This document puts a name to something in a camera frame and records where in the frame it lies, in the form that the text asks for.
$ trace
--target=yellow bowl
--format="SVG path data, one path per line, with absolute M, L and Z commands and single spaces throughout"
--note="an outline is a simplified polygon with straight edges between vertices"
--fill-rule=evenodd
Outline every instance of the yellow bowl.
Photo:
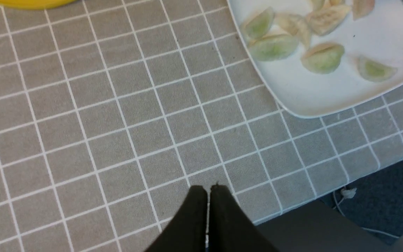
M 0 0 L 0 5 L 20 9 L 45 9 L 65 5 L 75 0 Z

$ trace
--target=floor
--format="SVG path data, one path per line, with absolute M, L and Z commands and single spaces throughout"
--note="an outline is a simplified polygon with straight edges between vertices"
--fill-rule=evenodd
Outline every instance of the floor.
M 357 188 L 356 195 L 340 205 L 348 219 L 366 228 L 403 234 L 403 161 L 363 177 L 349 188 Z M 322 200 L 332 205 L 331 195 Z M 393 238 L 374 235 L 387 244 L 395 242 Z

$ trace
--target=checkered tablecloth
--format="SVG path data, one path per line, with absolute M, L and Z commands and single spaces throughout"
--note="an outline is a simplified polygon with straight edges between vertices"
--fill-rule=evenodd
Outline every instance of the checkered tablecloth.
M 141 251 L 190 185 L 255 223 L 403 159 L 403 86 L 304 120 L 224 0 L 0 7 L 0 251 Z

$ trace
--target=white plate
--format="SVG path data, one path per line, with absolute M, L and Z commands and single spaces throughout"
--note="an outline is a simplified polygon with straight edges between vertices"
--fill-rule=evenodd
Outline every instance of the white plate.
M 347 0 L 346 3 L 351 5 L 352 1 Z M 240 24 L 269 6 L 277 13 L 304 16 L 312 11 L 309 0 L 228 0 L 228 5 L 237 30 Z M 340 67 L 329 75 L 310 73 L 302 66 L 299 59 L 305 49 L 301 44 L 288 59 L 275 62 L 251 60 L 275 99 L 293 115 L 315 118 L 336 113 L 381 96 L 403 84 L 401 0 L 376 0 L 374 11 L 357 21 L 352 20 L 350 13 L 329 35 L 313 35 L 312 46 L 327 41 L 340 43 L 346 50 Z M 382 83 L 366 81 L 360 77 L 356 68 L 356 58 L 360 55 L 398 67 L 398 72 Z

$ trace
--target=gray tablecloth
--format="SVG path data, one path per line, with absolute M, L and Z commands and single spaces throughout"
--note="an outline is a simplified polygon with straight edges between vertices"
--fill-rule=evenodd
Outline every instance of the gray tablecloth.
M 190 185 L 258 223 L 401 159 L 403 86 L 293 117 L 223 0 L 0 7 L 0 251 L 140 251 Z

